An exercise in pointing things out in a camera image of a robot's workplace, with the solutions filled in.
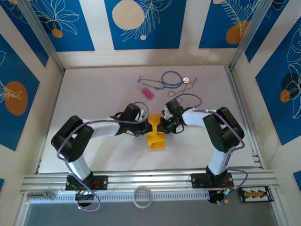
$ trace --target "orange circle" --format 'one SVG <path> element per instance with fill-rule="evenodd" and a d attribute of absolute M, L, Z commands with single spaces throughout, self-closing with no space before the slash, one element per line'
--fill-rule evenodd
<path fill-rule="evenodd" d="M 280 93 L 280 100 L 283 103 L 287 103 L 290 100 L 290 92 L 286 89 L 282 90 Z"/>
<path fill-rule="evenodd" d="M 8 89 L 8 91 L 4 91 L 8 94 L 8 97 L 4 99 L 8 111 L 17 116 L 24 114 L 28 103 L 28 95 L 25 86 L 18 81 L 11 81 L 5 88 Z"/>
<path fill-rule="evenodd" d="M 58 29 L 53 29 L 51 33 L 53 36 L 55 36 L 58 39 L 60 39 L 63 36 L 63 32 Z"/>
<path fill-rule="evenodd" d="M 233 25 L 226 34 L 226 42 L 232 45 L 239 44 L 249 23 L 249 20 L 244 20 L 239 24 Z"/>

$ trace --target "yellow object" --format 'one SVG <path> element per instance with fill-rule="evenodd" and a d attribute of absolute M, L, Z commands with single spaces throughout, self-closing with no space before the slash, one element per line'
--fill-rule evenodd
<path fill-rule="evenodd" d="M 160 122 L 160 114 L 149 115 L 149 123 L 152 125 L 152 132 L 145 134 L 147 143 L 151 149 L 164 148 L 165 138 L 163 133 L 157 132 L 157 125 Z"/>

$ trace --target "white ring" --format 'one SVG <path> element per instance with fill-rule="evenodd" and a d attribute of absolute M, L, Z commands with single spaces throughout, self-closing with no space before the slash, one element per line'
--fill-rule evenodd
<path fill-rule="evenodd" d="M 148 193 L 150 193 L 150 201 L 149 201 L 149 203 L 147 203 L 145 206 L 138 205 L 137 202 L 136 202 L 136 200 L 135 200 L 135 195 L 136 195 L 137 192 L 139 192 L 140 190 L 145 190 L 145 191 L 147 191 Z M 152 192 L 151 192 L 151 190 L 150 190 L 149 188 L 147 188 L 146 186 L 139 186 L 139 187 L 137 187 L 137 188 L 134 190 L 134 198 L 133 198 L 133 200 L 134 200 L 134 204 L 135 204 L 136 207 L 138 207 L 138 208 L 140 208 L 140 209 L 145 209 L 145 208 L 148 208 L 148 207 L 151 205 L 152 201 L 154 200 L 154 196 L 153 196 L 153 194 L 152 194 Z"/>

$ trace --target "black mount plate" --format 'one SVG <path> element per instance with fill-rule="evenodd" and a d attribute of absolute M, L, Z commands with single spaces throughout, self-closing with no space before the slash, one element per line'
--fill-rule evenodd
<path fill-rule="evenodd" d="M 90 188 L 93 191 L 98 190 L 107 190 L 108 185 L 108 176 L 93 176 L 92 177 L 93 183 L 91 184 Z M 66 191 L 80 191 L 85 190 L 86 188 L 81 185 L 72 175 L 67 176 L 66 182 Z"/>
<path fill-rule="evenodd" d="M 216 182 L 212 182 L 206 173 L 191 174 L 192 188 L 228 188 L 234 186 L 232 174 L 226 173 L 225 176 Z"/>

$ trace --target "purple cable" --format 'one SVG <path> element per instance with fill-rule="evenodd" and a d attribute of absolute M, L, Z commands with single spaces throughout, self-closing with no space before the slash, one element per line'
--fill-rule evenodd
<path fill-rule="evenodd" d="M 196 98 L 198 98 L 200 100 L 200 103 L 196 106 L 194 106 L 193 108 L 196 108 L 196 107 L 199 107 L 201 104 L 202 104 L 202 99 L 195 95 L 195 94 L 192 94 L 192 93 L 183 93 L 183 94 L 180 94 L 178 96 L 176 96 L 175 98 L 178 98 L 180 96 L 184 96 L 184 95 L 190 95 L 190 96 L 194 96 Z M 229 163 L 229 160 L 230 160 L 230 157 L 232 155 L 233 152 L 237 151 L 237 150 L 240 150 L 240 149 L 243 149 L 246 145 L 244 143 L 244 141 L 242 140 L 242 138 L 240 138 L 240 136 L 237 134 L 237 132 L 235 132 L 235 130 L 216 112 L 214 111 L 206 111 L 206 110 L 197 110 L 195 109 L 194 110 L 195 112 L 202 112 L 202 113 L 213 113 L 215 114 L 221 121 L 223 121 L 223 123 L 225 123 L 225 125 L 230 129 L 230 131 L 236 136 L 236 138 L 240 141 L 241 143 L 241 146 L 240 147 L 236 147 L 234 149 L 232 149 L 230 151 L 230 154 L 227 156 L 227 159 L 226 159 L 226 162 L 225 162 L 225 167 L 228 168 L 229 170 L 232 170 L 232 171 L 237 171 L 237 172 L 243 172 L 246 174 L 246 177 L 245 179 L 237 186 L 237 188 L 234 189 L 234 191 L 230 192 L 221 202 L 224 202 L 226 199 L 228 199 L 228 196 L 230 196 L 231 194 L 233 194 L 234 192 L 236 192 L 244 183 L 245 181 L 247 180 L 248 178 L 248 173 L 244 170 L 241 170 L 241 169 L 235 169 L 235 168 L 230 168 L 228 167 L 228 163 Z"/>
<path fill-rule="evenodd" d="M 74 176 L 74 178 L 81 184 L 83 185 L 89 192 L 91 192 L 95 197 L 96 199 L 98 200 L 98 206 L 96 209 L 93 209 L 93 210 L 87 210 L 87 209 L 84 209 L 82 208 L 80 205 L 79 205 L 79 200 L 77 201 L 77 206 L 80 210 L 84 210 L 84 211 L 87 211 L 87 212 L 94 212 L 94 211 L 97 211 L 99 210 L 100 208 L 100 199 L 99 197 L 95 194 L 95 192 L 90 188 L 88 187 L 85 183 L 82 182 L 82 180 L 77 176 L 75 175 L 75 173 L 73 172 L 73 170 L 70 168 L 68 162 L 60 157 L 60 152 L 62 151 L 62 148 L 65 146 L 65 144 L 70 140 L 70 138 L 72 137 L 73 134 L 75 134 L 79 129 L 81 129 L 82 127 L 86 126 L 86 125 L 89 125 L 89 124 L 92 124 L 92 123 L 98 123 L 98 122 L 115 122 L 115 123 L 128 123 L 128 124 L 139 124 L 139 123 L 142 123 L 144 122 L 145 120 L 147 120 L 149 114 L 150 114 L 150 110 L 148 108 L 148 106 L 143 103 L 143 102 L 140 102 L 140 101 L 137 101 L 137 102 L 134 102 L 134 104 L 142 104 L 145 106 L 146 110 L 147 110 L 147 114 L 146 116 L 141 120 L 141 121 L 120 121 L 120 120 L 107 120 L 107 119 L 100 119 L 100 120 L 94 120 L 94 121 L 87 121 L 83 124 L 81 124 L 80 126 L 78 126 L 77 128 L 75 128 L 74 131 L 72 131 L 69 136 L 64 140 L 64 142 L 62 143 L 62 145 L 58 148 L 57 152 L 56 152 L 56 156 L 58 159 L 60 160 L 63 160 L 65 165 L 67 166 L 69 172 L 72 174 L 72 176 Z"/>

